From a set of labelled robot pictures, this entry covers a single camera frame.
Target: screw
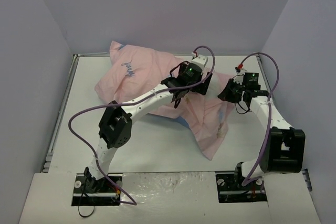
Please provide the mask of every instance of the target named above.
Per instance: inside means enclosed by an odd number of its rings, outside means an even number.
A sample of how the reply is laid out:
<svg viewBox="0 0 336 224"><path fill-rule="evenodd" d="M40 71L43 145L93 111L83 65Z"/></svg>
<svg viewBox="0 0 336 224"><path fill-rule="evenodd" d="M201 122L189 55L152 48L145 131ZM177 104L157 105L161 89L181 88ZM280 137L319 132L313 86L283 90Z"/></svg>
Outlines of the screw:
<svg viewBox="0 0 336 224"><path fill-rule="evenodd" d="M259 179L257 179L257 181L256 181L256 184L258 185L258 186L261 186L262 185L262 183L263 183L263 181L259 178Z"/></svg>
<svg viewBox="0 0 336 224"><path fill-rule="evenodd" d="M218 184L219 186L224 186L224 185L225 185L225 181L224 181L222 178L219 178L219 179L217 180L217 184Z"/></svg>
<svg viewBox="0 0 336 224"><path fill-rule="evenodd" d="M77 180L77 181L75 182L75 188L80 188L81 185L82 185L82 182L81 182L81 181Z"/></svg>
<svg viewBox="0 0 336 224"><path fill-rule="evenodd" d="M117 180L116 184L117 184L119 187L122 187L122 181L121 181L121 180Z"/></svg>

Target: white wall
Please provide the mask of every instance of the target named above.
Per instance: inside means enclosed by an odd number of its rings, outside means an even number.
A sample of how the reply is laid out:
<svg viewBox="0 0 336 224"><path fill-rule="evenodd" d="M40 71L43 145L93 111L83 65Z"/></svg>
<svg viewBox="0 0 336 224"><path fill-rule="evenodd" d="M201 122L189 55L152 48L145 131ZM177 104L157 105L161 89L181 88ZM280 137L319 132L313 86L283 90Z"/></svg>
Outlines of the white wall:
<svg viewBox="0 0 336 224"><path fill-rule="evenodd" d="M260 50L287 0L44 0L72 52L111 40L174 52Z"/></svg>
<svg viewBox="0 0 336 224"><path fill-rule="evenodd" d="M18 223L71 64L43 0L0 0L0 223Z"/></svg>
<svg viewBox="0 0 336 224"><path fill-rule="evenodd" d="M289 0L263 51L280 68L277 106L306 133L305 166L322 223L335 223L336 0ZM263 60L271 84L272 63Z"/></svg>

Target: white tabletop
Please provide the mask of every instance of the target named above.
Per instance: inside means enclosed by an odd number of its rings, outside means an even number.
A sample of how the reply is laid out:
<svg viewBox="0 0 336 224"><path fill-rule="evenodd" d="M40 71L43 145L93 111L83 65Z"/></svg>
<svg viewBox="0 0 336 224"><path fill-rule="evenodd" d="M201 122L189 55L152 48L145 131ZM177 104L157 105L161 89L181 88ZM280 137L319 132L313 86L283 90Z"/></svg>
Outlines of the white tabletop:
<svg viewBox="0 0 336 224"><path fill-rule="evenodd" d="M215 70L235 74L243 56L217 56ZM244 67L260 72L255 57ZM109 57L81 57L71 87L64 118L60 126L49 172L83 172L91 162L92 153L86 145L73 136L68 120L76 112L102 104L94 86L111 68ZM259 80L266 89L262 75ZM73 128L93 146L98 145L98 123L103 110L81 115ZM237 163L254 159L260 150L265 130L253 113L239 115L233 111L228 120L228 133L223 144L209 161L200 151L192 132L171 119L146 115L132 127L132 137L121 147L110 166L110 172L191 172L233 170Z"/></svg>
<svg viewBox="0 0 336 224"><path fill-rule="evenodd" d="M216 57L215 69L234 74L242 58ZM111 172L123 173L123 188L138 206L97 207L90 218L80 218L77 207L71 207L73 184L92 153L69 132L67 122L76 112L101 104L93 87L110 67L108 57L80 58L49 173L35 174L20 224L319 224L301 173L266 176L268 202L218 203L213 171L233 170L238 162L255 158L265 133L252 113L238 115L235 111L228 118L229 131L212 161L202 155L189 129L170 119L143 117L110 166ZM245 67L260 73L256 58L249 59ZM260 82L264 89L263 79ZM102 113L90 112L74 121L75 130L94 146L98 144ZM81 211L87 214L91 209L82 207Z"/></svg>

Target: black cable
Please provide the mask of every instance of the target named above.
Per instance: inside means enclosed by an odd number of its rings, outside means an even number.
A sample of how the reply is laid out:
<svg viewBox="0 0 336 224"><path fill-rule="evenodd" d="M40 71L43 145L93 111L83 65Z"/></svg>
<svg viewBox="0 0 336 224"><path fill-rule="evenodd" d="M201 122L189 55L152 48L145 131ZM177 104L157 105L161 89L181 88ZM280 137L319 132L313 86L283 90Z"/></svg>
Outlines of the black cable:
<svg viewBox="0 0 336 224"><path fill-rule="evenodd" d="M239 107L240 107L242 110L244 110L245 112L246 112L246 111L247 111L247 112L251 111L250 108L247 108L247 110L244 109L244 108L240 105L240 103L238 103L238 105L239 105Z"/></svg>
<svg viewBox="0 0 336 224"><path fill-rule="evenodd" d="M88 179L88 178L86 178L85 181L84 181L82 194L80 195L79 202L78 202L78 214L79 214L79 216L82 217L82 218L88 218L88 217L90 217L91 215L93 215L93 213L94 213L94 211L95 211L95 209L96 209L95 206L93 206L93 210L92 210L92 212L91 212L89 215L82 215L82 214L80 213L80 211L79 211L79 207L80 207L80 203L81 203L81 201L82 201L83 195L85 195L86 197L89 198L89 196L88 196L87 193L85 192L87 179Z"/></svg>
<svg viewBox="0 0 336 224"><path fill-rule="evenodd" d="M236 108L236 111L239 115L245 115L246 113L248 113L250 110L246 110L244 113L240 113L237 109L237 103L235 103L235 108Z"/></svg>
<svg viewBox="0 0 336 224"><path fill-rule="evenodd" d="M180 64L178 64L176 67L172 68L170 71L169 71L169 74L171 77L173 77L173 72L176 68L178 68L180 65L184 64L184 63L189 63L189 61L185 60L183 62L181 62Z"/></svg>

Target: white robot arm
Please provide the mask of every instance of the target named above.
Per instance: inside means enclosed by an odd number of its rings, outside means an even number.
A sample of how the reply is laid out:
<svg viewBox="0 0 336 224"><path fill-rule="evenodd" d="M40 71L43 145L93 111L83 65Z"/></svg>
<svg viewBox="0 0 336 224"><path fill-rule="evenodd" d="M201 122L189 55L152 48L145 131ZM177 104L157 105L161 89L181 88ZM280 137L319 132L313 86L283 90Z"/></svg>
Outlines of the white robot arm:
<svg viewBox="0 0 336 224"><path fill-rule="evenodd" d="M273 173L298 173L302 169L305 134L294 129L274 106L269 93L260 90L258 73L236 68L237 76L230 79L221 94L223 101L245 102L266 131L259 156L248 162L239 163L235 170L237 186L246 186L247 180Z"/></svg>
<svg viewBox="0 0 336 224"><path fill-rule="evenodd" d="M105 174L108 173L117 149L130 139L131 127L138 119L158 107L172 102L175 102L175 108L177 108L181 98L189 91L206 93L211 75L204 83L184 89L185 86L201 81L206 64L207 57L196 55L191 62L183 62L177 66L180 67L177 78L171 76L148 93L127 102L132 105L106 108L99 123L100 140L97 148L98 163ZM256 114L266 132L269 132L264 140L265 148L259 154L259 157L237 165L235 170L237 187L245 186L244 179L253 179L271 173L300 172L303 161L304 132L294 129L287 123L272 100L268 101L269 93L260 90L258 73L249 73L242 68L236 68L236 71L237 76L229 80L218 98L232 103L245 102L249 110ZM271 118L269 118L269 108L271 108ZM84 171L87 189L90 191L99 190L104 181L96 161L94 158ZM250 174L256 162L258 162L258 165Z"/></svg>
<svg viewBox="0 0 336 224"><path fill-rule="evenodd" d="M132 104L106 108L99 123L99 145L96 150L98 163L102 171L107 174L110 163L117 151L131 137L131 127L144 115L166 105L175 102L175 108L189 91L205 94L209 86L212 73L208 73L208 78L201 84L193 88L184 89L185 86L196 84L202 80L203 70L208 62L207 56L194 55L191 62L182 62L179 67L177 78L172 76L166 78L154 89L124 104ZM103 175L97 167L96 158L84 171L87 179L87 189L97 191L101 186L99 181L103 180Z"/></svg>

